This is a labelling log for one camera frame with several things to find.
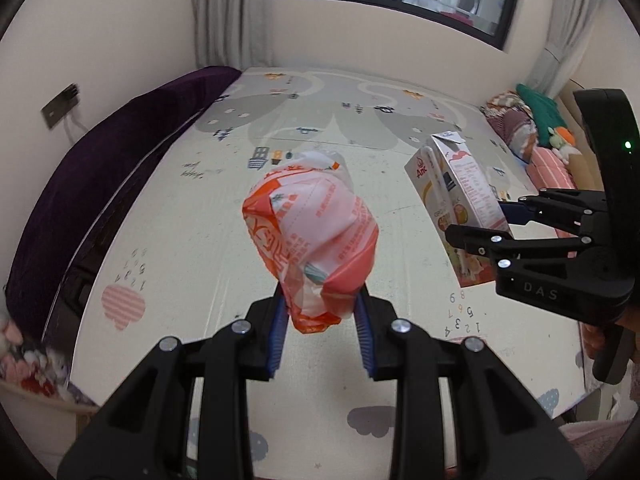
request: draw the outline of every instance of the cushion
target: cushion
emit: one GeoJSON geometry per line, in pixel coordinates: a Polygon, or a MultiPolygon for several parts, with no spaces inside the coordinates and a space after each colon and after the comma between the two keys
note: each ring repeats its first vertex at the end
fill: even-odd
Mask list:
{"type": "Polygon", "coordinates": [[[533,112],[529,108],[518,93],[514,90],[507,90],[497,96],[492,97],[486,102],[489,108],[503,107],[503,108],[520,108],[529,117],[533,118],[533,112]]]}
{"type": "Polygon", "coordinates": [[[6,285],[6,306],[23,332],[40,339],[76,249],[140,161],[239,76],[215,66],[187,74],[131,100],[67,152],[33,208],[6,285]]]}
{"type": "Polygon", "coordinates": [[[558,126],[567,127],[560,112],[558,112],[558,105],[553,99],[523,84],[516,86],[516,90],[522,100],[533,111],[533,120],[538,127],[538,142],[540,146],[549,148],[549,128],[553,131],[558,126]]]}
{"type": "Polygon", "coordinates": [[[515,156],[527,164],[538,141],[533,120],[519,108],[482,108],[487,122],[515,156]]]}
{"type": "Polygon", "coordinates": [[[569,170],[569,173],[571,173],[571,177],[574,180],[575,187],[577,187],[577,189],[598,191],[584,155],[569,155],[569,164],[567,165],[567,169],[569,170]]]}
{"type": "MultiPolygon", "coordinates": [[[[543,187],[557,189],[575,189],[574,181],[564,164],[551,150],[536,146],[531,155],[531,163],[527,166],[527,174],[537,189],[543,187]]],[[[556,229],[559,238],[569,238],[573,235],[556,229]]]]}
{"type": "Polygon", "coordinates": [[[566,128],[563,128],[562,126],[558,126],[556,128],[556,134],[562,137],[567,144],[575,147],[574,134],[572,134],[569,130],[567,130],[566,128]]]}

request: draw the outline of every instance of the metal screw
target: metal screw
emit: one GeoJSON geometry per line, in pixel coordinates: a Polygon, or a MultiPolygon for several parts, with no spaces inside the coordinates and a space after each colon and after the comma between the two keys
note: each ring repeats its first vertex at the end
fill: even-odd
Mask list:
{"type": "Polygon", "coordinates": [[[465,339],[465,346],[472,352],[479,352],[484,348],[484,342],[478,337],[467,337],[465,339]]]}
{"type": "Polygon", "coordinates": [[[245,319],[238,319],[238,321],[231,325],[231,330],[236,334],[246,334],[251,330],[251,323],[245,319]]]}
{"type": "Polygon", "coordinates": [[[411,330],[411,323],[406,319],[395,319],[391,322],[391,330],[401,334],[406,334],[411,330]]]}
{"type": "Polygon", "coordinates": [[[170,352],[178,346],[178,340],[175,337],[169,336],[160,340],[158,345],[163,352],[170,352]]]}

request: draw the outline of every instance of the cable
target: cable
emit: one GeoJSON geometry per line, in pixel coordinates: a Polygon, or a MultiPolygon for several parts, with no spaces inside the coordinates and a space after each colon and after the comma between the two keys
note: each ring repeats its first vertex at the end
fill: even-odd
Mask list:
{"type": "Polygon", "coordinates": [[[585,90],[584,86],[582,86],[580,83],[578,83],[575,79],[569,79],[569,81],[572,81],[572,82],[576,83],[580,88],[585,90]]]}
{"type": "Polygon", "coordinates": [[[71,122],[75,124],[78,128],[80,128],[82,131],[84,131],[84,133],[86,134],[89,133],[89,129],[86,126],[84,126],[84,124],[82,124],[80,121],[78,121],[78,119],[76,119],[75,109],[71,110],[71,122]]]}
{"type": "Polygon", "coordinates": [[[66,116],[62,119],[62,123],[65,126],[66,138],[69,139],[69,144],[71,144],[71,147],[73,147],[76,142],[75,142],[74,138],[71,136],[71,131],[69,130],[69,125],[66,122],[66,116]]]}

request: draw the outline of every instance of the electrical outlet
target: electrical outlet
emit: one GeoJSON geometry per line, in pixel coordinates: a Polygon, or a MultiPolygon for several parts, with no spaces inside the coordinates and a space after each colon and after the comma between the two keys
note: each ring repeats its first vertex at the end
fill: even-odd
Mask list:
{"type": "Polygon", "coordinates": [[[52,130],[78,103],[78,85],[76,84],[69,85],[49,101],[42,109],[42,116],[49,130],[52,130]]]}

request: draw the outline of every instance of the stuffed toy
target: stuffed toy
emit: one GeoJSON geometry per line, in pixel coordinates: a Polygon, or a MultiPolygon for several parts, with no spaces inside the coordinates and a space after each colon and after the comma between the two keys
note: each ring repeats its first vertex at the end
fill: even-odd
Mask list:
{"type": "Polygon", "coordinates": [[[62,354],[22,337],[6,311],[0,310],[0,378],[23,390],[74,402],[66,390],[68,366],[62,354]]]}
{"type": "Polygon", "coordinates": [[[522,84],[516,86],[516,92],[533,112],[533,120],[538,128],[540,146],[549,148],[550,139],[547,135],[549,129],[555,130],[558,127],[567,128],[564,119],[558,111],[558,103],[544,94],[536,92],[534,89],[522,84]]]}
{"type": "Polygon", "coordinates": [[[581,155],[582,153],[577,148],[574,148],[564,136],[562,136],[558,130],[565,130],[566,128],[556,128],[555,130],[549,127],[549,143],[552,146],[552,151],[557,158],[562,160],[565,166],[569,164],[569,155],[581,155]]]}
{"type": "Polygon", "coordinates": [[[568,144],[575,147],[575,137],[569,130],[567,130],[566,128],[563,128],[562,126],[558,126],[555,129],[555,132],[560,137],[562,137],[568,144]]]}

